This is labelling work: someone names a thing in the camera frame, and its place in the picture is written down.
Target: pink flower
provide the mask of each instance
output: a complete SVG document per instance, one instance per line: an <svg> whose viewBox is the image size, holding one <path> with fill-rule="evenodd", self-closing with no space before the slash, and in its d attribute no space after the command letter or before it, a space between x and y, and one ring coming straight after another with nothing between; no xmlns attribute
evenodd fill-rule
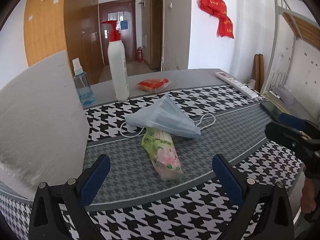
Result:
<svg viewBox="0 0 320 240"><path fill-rule="evenodd" d="M176 155L172 152L172 148L164 147L158 150L156 159L165 166L173 165L176 162Z"/></svg>

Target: white pump bottle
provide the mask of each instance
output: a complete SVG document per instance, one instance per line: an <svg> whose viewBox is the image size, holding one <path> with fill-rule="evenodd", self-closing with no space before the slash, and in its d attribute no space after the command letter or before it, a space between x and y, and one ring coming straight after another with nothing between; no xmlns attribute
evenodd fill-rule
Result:
<svg viewBox="0 0 320 240"><path fill-rule="evenodd" d="M125 102L130 96L130 89L124 45L121 41L121 34L116 30L117 21L103 22L103 24L105 23L111 24L112 26L112 31L109 35L108 58L116 99L119 102Z"/></svg>

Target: blue spray bottle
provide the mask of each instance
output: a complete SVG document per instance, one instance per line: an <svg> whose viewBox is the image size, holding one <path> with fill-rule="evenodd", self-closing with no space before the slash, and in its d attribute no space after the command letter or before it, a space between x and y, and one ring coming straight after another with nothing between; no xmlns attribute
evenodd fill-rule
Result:
<svg viewBox="0 0 320 240"><path fill-rule="evenodd" d="M89 105L93 103L94 96L91 90L91 85L88 80L87 73L83 71L80 60L78 58L74 59L72 63L75 69L75 76L73 77L73 80L76 85L80 102L82 106Z"/></svg>

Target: black and white houndstooth pattern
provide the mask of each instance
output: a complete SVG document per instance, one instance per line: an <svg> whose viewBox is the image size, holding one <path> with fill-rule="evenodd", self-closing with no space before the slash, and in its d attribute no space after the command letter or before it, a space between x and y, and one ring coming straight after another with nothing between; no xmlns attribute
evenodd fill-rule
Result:
<svg viewBox="0 0 320 240"><path fill-rule="evenodd" d="M235 167L260 183L282 181L290 188L301 161L293 152L274 142L267 142ZM0 210L19 239L27 239L30 206L0 197ZM236 213L217 179L209 180L179 194L144 205L110 211L89 212L105 239L217 239ZM244 237L258 221L261 205ZM79 239L67 212L66 225L74 239Z"/></svg>
<svg viewBox="0 0 320 240"><path fill-rule="evenodd" d="M197 89L176 90L160 93L158 95L144 96L129 99L125 103L115 102L103 106L97 106L85 110L90 124L88 142L99 141L107 138L120 136L120 126L128 114L137 112L145 106L150 106L155 100L168 94L174 98L178 106L185 111L190 118L201 116L206 113L216 113L238 106L244 106L253 102L264 100L259 96L251 100L235 90L233 87L224 85ZM136 126L123 126L124 134L140 131Z"/></svg>
<svg viewBox="0 0 320 240"><path fill-rule="evenodd" d="M28 240L31 206L0 194L0 211L17 238Z"/></svg>

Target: snack package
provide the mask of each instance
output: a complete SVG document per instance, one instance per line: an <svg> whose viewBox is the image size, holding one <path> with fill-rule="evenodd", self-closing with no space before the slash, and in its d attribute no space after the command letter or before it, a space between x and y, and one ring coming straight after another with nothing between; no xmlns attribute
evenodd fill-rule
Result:
<svg viewBox="0 0 320 240"><path fill-rule="evenodd" d="M148 152L162 180L180 179L183 176L181 163L170 134L158 129L147 128L141 144Z"/></svg>
<svg viewBox="0 0 320 240"><path fill-rule="evenodd" d="M148 92L160 92L161 90L165 89L170 84L169 80L166 78L159 78L159 79L147 79L139 84L137 86L139 89L143 91Z"/></svg>

